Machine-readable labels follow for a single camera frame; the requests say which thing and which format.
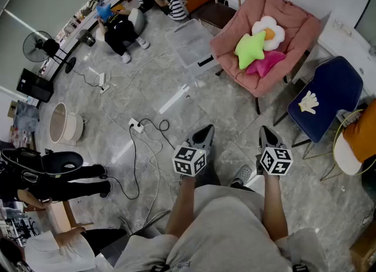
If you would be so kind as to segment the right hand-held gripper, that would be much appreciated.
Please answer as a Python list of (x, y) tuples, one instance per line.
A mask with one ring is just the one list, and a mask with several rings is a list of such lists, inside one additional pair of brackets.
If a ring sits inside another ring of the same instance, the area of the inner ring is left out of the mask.
[(282, 138), (267, 126), (261, 126), (259, 131), (259, 151), (262, 154), (257, 157), (257, 165), (261, 172), (269, 175), (286, 175), (293, 164), (293, 156), (290, 149), (283, 149)]

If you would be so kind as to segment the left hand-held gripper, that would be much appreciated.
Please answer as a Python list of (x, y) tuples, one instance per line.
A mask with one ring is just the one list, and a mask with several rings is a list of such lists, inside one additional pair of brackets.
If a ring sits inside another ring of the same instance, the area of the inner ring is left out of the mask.
[(212, 150), (214, 125), (202, 126), (189, 133), (172, 156), (174, 171), (183, 176), (195, 177), (207, 165), (207, 155)]

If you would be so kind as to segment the pink star plush pillow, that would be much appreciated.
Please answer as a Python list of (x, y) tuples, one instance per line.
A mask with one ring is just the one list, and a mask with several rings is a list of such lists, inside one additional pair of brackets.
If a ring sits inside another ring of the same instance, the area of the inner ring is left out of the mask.
[(258, 74), (259, 77), (264, 78), (270, 69), (279, 61), (284, 60), (286, 55), (279, 51), (266, 51), (264, 59), (256, 59), (247, 68), (246, 74)]

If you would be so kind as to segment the green star plush pillow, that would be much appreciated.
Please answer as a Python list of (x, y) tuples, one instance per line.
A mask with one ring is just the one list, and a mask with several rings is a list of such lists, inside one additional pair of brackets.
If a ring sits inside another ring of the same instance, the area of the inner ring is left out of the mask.
[(261, 31), (255, 35), (244, 34), (239, 40), (234, 54), (239, 59), (239, 69), (247, 68), (255, 60), (264, 59), (264, 40), (266, 32)]

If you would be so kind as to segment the clear plastic storage bin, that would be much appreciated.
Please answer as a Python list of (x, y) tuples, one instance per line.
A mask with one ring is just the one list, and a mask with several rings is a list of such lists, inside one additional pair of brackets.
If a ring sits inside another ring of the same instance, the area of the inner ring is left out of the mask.
[(168, 31), (165, 37), (193, 77), (219, 66), (210, 47), (213, 35), (197, 19), (191, 19)]

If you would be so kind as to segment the fried egg plush pillow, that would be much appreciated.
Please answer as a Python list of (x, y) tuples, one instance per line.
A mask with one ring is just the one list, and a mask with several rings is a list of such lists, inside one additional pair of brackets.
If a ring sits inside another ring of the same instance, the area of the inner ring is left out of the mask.
[(259, 32), (265, 32), (264, 46), (265, 51), (274, 51), (285, 40), (284, 29), (277, 24), (277, 21), (271, 16), (264, 16), (260, 21), (254, 23), (251, 32), (253, 35)]

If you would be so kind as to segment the blue star plush pillow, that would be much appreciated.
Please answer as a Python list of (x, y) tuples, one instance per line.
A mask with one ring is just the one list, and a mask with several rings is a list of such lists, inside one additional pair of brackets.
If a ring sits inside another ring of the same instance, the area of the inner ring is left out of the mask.
[(110, 17), (112, 17), (115, 13), (111, 10), (111, 4), (107, 4), (104, 6), (97, 6), (96, 7), (98, 16), (101, 17), (103, 22), (107, 22)]

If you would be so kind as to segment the person's right white shoe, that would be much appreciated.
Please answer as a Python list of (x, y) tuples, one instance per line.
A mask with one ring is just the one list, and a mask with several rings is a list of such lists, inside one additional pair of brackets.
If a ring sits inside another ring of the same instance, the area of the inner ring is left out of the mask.
[(230, 187), (242, 189), (251, 178), (252, 170), (249, 166), (242, 166), (236, 173)]

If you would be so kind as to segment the white hand-shaped plush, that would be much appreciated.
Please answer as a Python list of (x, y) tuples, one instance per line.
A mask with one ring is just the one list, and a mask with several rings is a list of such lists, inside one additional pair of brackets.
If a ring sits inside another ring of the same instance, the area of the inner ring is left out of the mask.
[(315, 108), (319, 106), (319, 102), (317, 100), (316, 94), (312, 93), (309, 90), (298, 105), (301, 112), (308, 112), (312, 115), (315, 115)]

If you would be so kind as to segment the navy blue chair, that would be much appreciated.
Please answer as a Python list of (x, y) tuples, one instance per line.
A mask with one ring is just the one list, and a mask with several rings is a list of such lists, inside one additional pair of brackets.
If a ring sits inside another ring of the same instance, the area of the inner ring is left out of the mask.
[[(353, 66), (342, 56), (321, 62), (315, 69), (313, 78), (287, 106), (287, 111), (274, 125), (290, 116), (308, 139), (295, 143), (293, 148), (318, 143), (333, 123), (338, 111), (352, 112), (359, 101), (363, 81)], [(315, 115), (301, 112), (299, 103), (308, 91), (316, 94), (319, 106)]]

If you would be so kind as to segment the person's grey shirt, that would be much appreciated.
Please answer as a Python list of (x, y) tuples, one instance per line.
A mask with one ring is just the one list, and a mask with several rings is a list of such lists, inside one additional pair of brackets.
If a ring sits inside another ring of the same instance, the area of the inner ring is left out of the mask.
[(273, 241), (262, 224), (263, 197), (205, 185), (194, 191), (194, 220), (176, 237), (132, 236), (113, 272), (329, 272), (316, 232), (303, 228)]

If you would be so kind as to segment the brown seat wooden chair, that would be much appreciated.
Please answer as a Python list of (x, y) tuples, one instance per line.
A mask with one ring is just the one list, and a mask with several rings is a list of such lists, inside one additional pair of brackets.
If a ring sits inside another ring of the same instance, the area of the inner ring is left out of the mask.
[[(237, 0), (237, 2), (238, 7), (240, 7), (241, 0)], [(213, 4), (210, 4), (199, 11), (197, 18), (209, 25), (223, 29), (232, 17), (235, 16), (236, 12), (236, 9), (220, 3), (218, 0), (214, 0)]]

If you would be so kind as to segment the light wooden stool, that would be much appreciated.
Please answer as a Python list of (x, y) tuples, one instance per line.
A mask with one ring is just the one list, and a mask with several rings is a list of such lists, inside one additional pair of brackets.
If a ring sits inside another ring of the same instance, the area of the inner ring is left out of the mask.
[(52, 203), (48, 207), (47, 212), (52, 228), (56, 233), (66, 232), (81, 226), (86, 227), (93, 225), (92, 222), (77, 222), (69, 202)]

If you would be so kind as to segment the shelf of small goods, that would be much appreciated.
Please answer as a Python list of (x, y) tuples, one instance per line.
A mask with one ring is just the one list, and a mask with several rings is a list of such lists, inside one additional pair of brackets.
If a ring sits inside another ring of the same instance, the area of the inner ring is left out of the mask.
[(66, 23), (66, 25), (57, 34), (55, 41), (61, 44), (65, 39), (69, 38), (75, 29), (85, 20), (89, 14), (98, 5), (99, 0), (89, 0), (80, 10), (78, 10), (73, 17)]

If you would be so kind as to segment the blue grey mottled cloth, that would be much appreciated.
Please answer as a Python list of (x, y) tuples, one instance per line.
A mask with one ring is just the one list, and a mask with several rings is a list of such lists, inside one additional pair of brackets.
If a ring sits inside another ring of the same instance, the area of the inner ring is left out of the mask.
[(13, 127), (33, 134), (39, 124), (39, 109), (28, 103), (17, 101)]

